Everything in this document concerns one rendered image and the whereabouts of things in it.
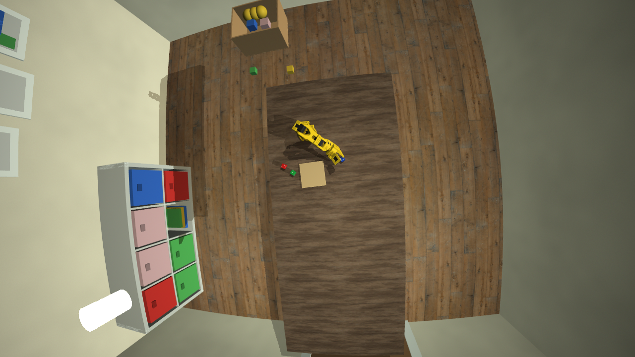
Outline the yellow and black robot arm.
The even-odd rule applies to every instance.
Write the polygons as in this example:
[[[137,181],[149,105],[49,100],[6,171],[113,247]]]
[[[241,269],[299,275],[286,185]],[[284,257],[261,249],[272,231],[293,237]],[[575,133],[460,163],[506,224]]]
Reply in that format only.
[[[324,139],[322,138],[322,136],[318,135],[315,130],[315,125],[310,125],[309,122],[302,123],[297,120],[292,130],[294,130],[297,135],[299,135],[300,140],[311,142],[322,151],[327,151],[332,148],[333,143],[330,140]],[[304,138],[304,140],[302,138]]]

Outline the tan flat mat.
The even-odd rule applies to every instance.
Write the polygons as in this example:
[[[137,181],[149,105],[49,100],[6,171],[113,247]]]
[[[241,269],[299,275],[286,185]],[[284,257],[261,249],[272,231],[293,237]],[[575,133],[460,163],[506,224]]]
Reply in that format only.
[[[323,161],[299,164],[302,188],[326,185]]]

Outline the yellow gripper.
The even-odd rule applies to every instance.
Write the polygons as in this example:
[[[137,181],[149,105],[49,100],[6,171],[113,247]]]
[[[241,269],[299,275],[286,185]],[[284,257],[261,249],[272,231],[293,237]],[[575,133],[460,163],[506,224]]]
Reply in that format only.
[[[332,145],[332,148],[326,151],[326,155],[333,161],[335,165],[339,163],[339,161],[341,161],[339,156],[336,154],[336,152],[338,152],[339,155],[344,157],[342,154],[342,151],[340,151],[340,148],[335,144]]]

